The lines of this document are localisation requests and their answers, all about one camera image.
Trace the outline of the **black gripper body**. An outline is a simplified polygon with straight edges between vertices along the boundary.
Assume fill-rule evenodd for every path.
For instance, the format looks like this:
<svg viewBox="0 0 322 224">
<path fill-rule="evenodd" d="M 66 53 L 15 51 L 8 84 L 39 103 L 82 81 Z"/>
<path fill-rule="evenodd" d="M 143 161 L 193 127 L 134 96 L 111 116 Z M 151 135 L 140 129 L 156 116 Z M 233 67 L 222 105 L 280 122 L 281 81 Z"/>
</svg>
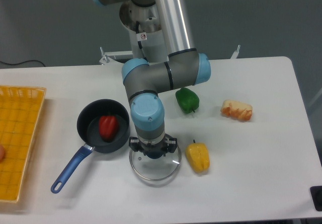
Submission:
<svg viewBox="0 0 322 224">
<path fill-rule="evenodd" d="M 169 152 L 167 144 L 169 138 L 166 134 L 163 135 L 162 139 L 143 139 L 142 137 L 138 137 L 138 139 L 138 152 L 143 153 L 150 159 L 159 159 Z"/>
</svg>

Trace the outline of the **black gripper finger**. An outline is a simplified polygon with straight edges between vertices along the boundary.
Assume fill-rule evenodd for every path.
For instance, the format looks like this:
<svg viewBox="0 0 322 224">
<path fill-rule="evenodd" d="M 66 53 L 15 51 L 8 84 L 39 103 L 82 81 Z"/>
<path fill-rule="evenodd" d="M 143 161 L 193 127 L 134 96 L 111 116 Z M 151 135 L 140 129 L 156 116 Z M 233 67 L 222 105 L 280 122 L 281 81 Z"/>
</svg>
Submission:
<svg viewBox="0 0 322 224">
<path fill-rule="evenodd" d="M 175 150 L 177 149 L 177 138 L 167 136 L 165 143 L 166 143 L 167 153 L 174 153 Z"/>
<path fill-rule="evenodd" d="M 140 144 L 139 138 L 138 137 L 130 137 L 129 138 L 129 147 L 134 152 L 140 152 L 141 151 L 141 144 Z"/>
</svg>

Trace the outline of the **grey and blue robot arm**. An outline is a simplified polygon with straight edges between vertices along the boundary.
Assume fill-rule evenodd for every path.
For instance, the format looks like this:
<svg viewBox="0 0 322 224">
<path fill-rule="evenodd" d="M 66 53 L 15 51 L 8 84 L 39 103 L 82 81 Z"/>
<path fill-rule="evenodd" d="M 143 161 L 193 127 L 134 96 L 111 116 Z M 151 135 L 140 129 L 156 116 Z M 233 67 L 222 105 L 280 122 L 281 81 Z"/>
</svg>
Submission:
<svg viewBox="0 0 322 224">
<path fill-rule="evenodd" d="M 204 83 L 210 62 L 193 43 L 184 0 L 94 0 L 120 3 L 119 17 L 128 30 L 133 58 L 122 67 L 123 85 L 137 137 L 129 146 L 151 159 L 177 149 L 166 136 L 165 110 L 158 95 Z"/>
</svg>

